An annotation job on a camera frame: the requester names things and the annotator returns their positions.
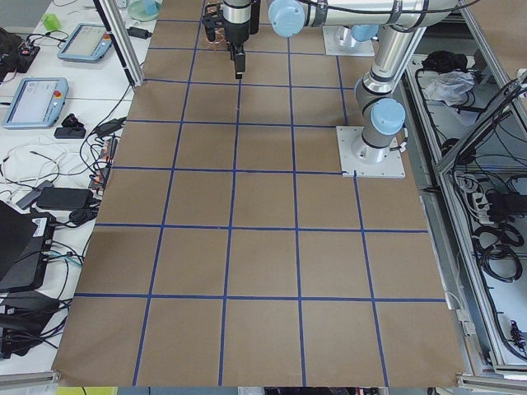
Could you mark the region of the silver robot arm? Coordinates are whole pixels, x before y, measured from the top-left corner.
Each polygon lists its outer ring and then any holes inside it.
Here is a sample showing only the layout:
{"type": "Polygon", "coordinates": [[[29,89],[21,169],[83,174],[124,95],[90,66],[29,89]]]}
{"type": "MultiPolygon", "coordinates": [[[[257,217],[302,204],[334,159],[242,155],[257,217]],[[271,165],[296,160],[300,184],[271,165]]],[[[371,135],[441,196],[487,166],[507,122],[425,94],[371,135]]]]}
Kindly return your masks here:
{"type": "Polygon", "coordinates": [[[405,111],[391,94],[420,34],[461,7],[458,1],[271,1],[268,19],[275,33],[284,38],[305,27],[384,28],[371,68],[357,83],[364,128],[351,145],[360,162],[373,165],[385,159],[403,127],[405,111]]]}
{"type": "Polygon", "coordinates": [[[342,46],[354,47],[371,40],[377,35],[378,29],[378,25],[341,26],[338,29],[337,38],[342,46]]]}

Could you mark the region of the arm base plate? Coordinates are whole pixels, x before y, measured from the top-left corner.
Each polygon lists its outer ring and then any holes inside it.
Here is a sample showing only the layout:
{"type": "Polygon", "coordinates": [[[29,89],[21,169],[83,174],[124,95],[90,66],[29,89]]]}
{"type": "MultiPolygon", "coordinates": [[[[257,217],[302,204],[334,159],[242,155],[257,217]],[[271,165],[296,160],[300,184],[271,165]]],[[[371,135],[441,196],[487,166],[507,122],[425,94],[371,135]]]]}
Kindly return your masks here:
{"type": "Polygon", "coordinates": [[[331,56],[373,57],[372,39],[378,30],[378,25],[325,26],[325,53],[331,56]]]}
{"type": "Polygon", "coordinates": [[[396,137],[384,148],[368,146],[362,126],[336,127],[338,153],[343,177],[403,179],[405,170],[396,137]]]}

